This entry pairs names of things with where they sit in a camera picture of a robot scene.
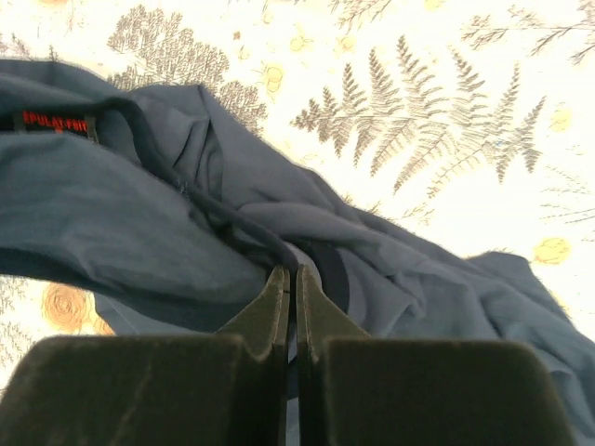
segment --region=gray fabric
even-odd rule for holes
[[[0,79],[0,114],[115,94],[90,74],[56,63],[3,61],[0,72],[20,76]],[[129,96],[146,113],[170,165],[204,193],[286,242],[334,246],[349,275],[348,314],[366,331],[528,344],[550,371],[577,443],[593,444],[595,346],[525,260],[494,253],[463,260],[347,206],[316,174],[250,135],[200,86],[154,85]],[[127,291],[159,289],[210,302],[225,295],[236,303],[257,295],[262,271],[215,239],[221,222],[200,218],[191,225],[184,200],[134,165],[126,123],[102,116],[98,132],[109,149],[67,136],[1,137],[0,184],[11,193],[0,198],[0,245],[43,250],[97,282],[126,284]],[[138,303],[142,294],[127,300],[125,294],[121,304],[163,321],[151,313],[155,308]],[[295,409],[290,402],[289,444],[297,441]]]

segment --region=cloth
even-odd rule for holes
[[[0,72],[3,123],[23,109],[87,111],[100,143],[4,124],[0,184],[10,193],[0,198],[0,272],[67,282],[143,317],[212,332],[258,294],[275,262],[295,271],[313,261],[325,287],[324,256],[304,254],[323,243],[340,259],[331,268],[345,272],[345,310],[368,333],[528,344],[557,385],[577,443],[595,439],[595,346],[526,260],[464,260],[347,205],[203,86],[120,93],[56,62],[5,60]],[[123,318],[105,316],[113,326]],[[297,421],[289,420],[291,435]]]

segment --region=clothing label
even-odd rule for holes
[[[98,142],[95,118],[88,115],[25,110],[15,113],[13,121],[17,132],[68,132]]]

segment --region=dark gray garment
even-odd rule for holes
[[[0,62],[0,72],[27,78],[4,76],[0,79],[0,111],[33,105],[43,108],[75,100],[91,102],[117,94],[112,87],[89,73],[56,63],[3,61]],[[525,260],[501,254],[463,260],[386,220],[347,206],[316,174],[295,166],[263,141],[250,135],[201,86],[154,85],[127,96],[144,110],[156,135],[159,150],[170,165],[204,193],[231,206],[243,217],[268,228],[286,242],[299,246],[300,241],[320,241],[335,247],[349,276],[348,314],[366,331],[383,337],[508,339],[528,344],[548,367],[556,383],[577,443],[593,444],[595,346],[565,318],[552,297],[533,276]],[[140,172],[133,165],[139,160],[134,155],[130,130],[117,113],[98,117],[98,132],[100,142],[108,148],[91,147],[86,141],[74,137],[2,137],[0,153],[4,155],[0,158],[0,178],[5,176],[7,180],[0,179],[0,184],[5,188],[13,184],[30,187],[39,177],[44,177],[45,196],[48,199],[60,200],[56,198],[60,188],[71,190],[76,187],[78,195],[73,194],[71,198],[79,198],[81,203],[88,200],[83,186],[86,178],[82,174],[73,177],[60,175],[58,178],[58,173],[52,174],[51,169],[38,168],[35,177],[27,172],[29,165],[41,165],[39,158],[33,156],[35,151],[48,152],[47,157],[62,153],[62,163],[80,164],[79,168],[86,166],[86,171],[109,160],[108,170],[134,169],[135,173]],[[30,150],[16,150],[15,144]],[[101,155],[90,159],[86,155],[89,151]],[[120,154],[123,158],[108,157],[108,151]],[[23,178],[7,172],[7,168],[13,165],[20,167]],[[104,167],[100,169],[103,176],[108,175]],[[106,186],[108,181],[94,184],[95,193],[102,197],[100,206],[105,210],[88,205],[85,212],[92,219],[99,218],[102,213],[107,214],[104,214],[103,220],[96,222],[100,229],[85,233],[84,238],[77,237],[76,243],[70,244],[73,246],[73,253],[69,253],[71,261],[82,267],[88,264],[98,266],[91,271],[101,280],[116,274],[118,281],[128,281],[131,285],[127,291],[134,291],[137,286],[149,293],[152,287],[159,286],[161,291],[166,292],[171,285],[172,294],[180,293],[180,290],[189,291],[190,282],[186,281],[190,280],[198,288],[215,292],[217,287],[213,287],[212,283],[226,283],[226,279],[219,278],[222,282],[217,282],[214,279],[218,277],[216,271],[213,271],[214,277],[210,277],[201,272],[202,268],[208,269],[214,265],[227,269],[235,265],[244,272],[245,278],[254,281],[254,291],[247,295],[236,295],[232,300],[240,302],[257,294],[257,289],[263,283],[261,271],[247,260],[243,264],[242,259],[238,259],[231,249],[227,255],[222,255],[218,249],[225,251],[225,246],[184,247],[185,254],[177,256],[178,245],[171,243],[171,246],[167,246],[169,237],[173,237],[173,230],[166,231],[163,240],[160,239],[156,245],[152,245],[150,240],[143,240],[142,243],[147,245],[141,247],[138,242],[134,242],[135,225],[147,226],[141,232],[146,231],[145,236],[149,239],[152,233],[150,219],[143,218],[143,222],[138,223],[134,216],[130,216],[131,221],[136,223],[128,226],[106,221],[111,220],[108,216],[113,212],[112,203],[118,203],[118,195],[122,194],[122,190],[139,190],[139,181],[143,185],[145,182],[154,183],[156,189],[167,190],[167,186],[149,176],[142,179],[136,176],[125,184],[122,184],[122,179],[119,181],[123,189],[115,190]],[[156,200],[152,193],[137,192],[144,197],[142,204],[137,205],[137,211],[154,212],[160,218],[165,218],[161,214],[169,216],[169,202],[175,203],[177,199],[174,198],[175,193],[172,190],[170,192],[171,198],[168,195],[167,200],[163,201]],[[25,192],[20,192],[19,196],[21,200],[27,198]],[[0,206],[0,209],[4,212],[4,206]],[[18,210],[18,207],[13,205],[13,211],[15,209]],[[38,209],[47,209],[47,206],[44,208],[43,203],[31,203],[27,217],[19,216],[20,222],[28,221],[31,215],[45,215]],[[76,226],[78,221],[82,221],[81,218],[85,218],[85,213],[71,212],[70,219],[65,222],[60,215],[50,211],[44,211],[49,216],[44,216],[43,221],[34,218],[31,226],[20,228],[19,238],[11,237],[3,240],[3,243],[26,246],[28,240],[35,238],[33,229],[62,227],[65,223],[68,223],[68,228],[68,225]],[[167,225],[183,226],[183,221],[187,219],[188,216],[180,211],[168,218]],[[197,240],[202,240],[202,237],[212,240],[213,231],[219,230],[223,223],[205,217],[199,221],[203,231],[186,229],[188,238],[193,236]],[[1,218],[0,232],[4,230],[4,224]],[[238,239],[243,236],[241,233],[236,235]],[[96,240],[91,242],[87,237]],[[43,247],[48,256],[64,255],[61,238],[51,241],[42,239],[37,240],[37,243],[45,243]],[[111,240],[118,240],[119,243],[111,243]],[[91,243],[96,249],[76,249],[82,242]],[[104,261],[105,251],[101,249],[104,243],[112,248],[107,250],[112,256],[121,256],[123,259],[116,268],[110,268]],[[164,269],[166,275],[158,274],[160,282],[138,281],[137,277],[141,277],[139,274],[128,276],[130,270],[151,274],[159,269],[164,249],[166,252],[171,249],[172,254],[167,258],[178,262],[182,257],[183,261],[173,265],[173,268]],[[196,255],[199,259],[212,254],[210,262],[213,265],[209,267],[196,261],[193,258],[194,249],[198,251]],[[143,255],[131,254],[130,251],[135,253],[135,250],[141,250]],[[195,277],[187,268],[187,262],[193,262]],[[250,274],[256,278],[249,279]],[[233,282],[227,282],[227,285],[234,286]],[[202,297],[198,293],[194,297],[207,300],[208,295],[206,293]],[[211,296],[210,302],[216,299],[215,295]],[[136,306],[134,310],[144,316],[164,320],[162,314],[155,313],[160,308],[147,308],[139,303],[139,300],[143,300],[142,294],[127,297],[122,294],[117,297],[122,305]],[[297,422],[295,402],[290,403],[287,430],[292,444],[297,440]]]

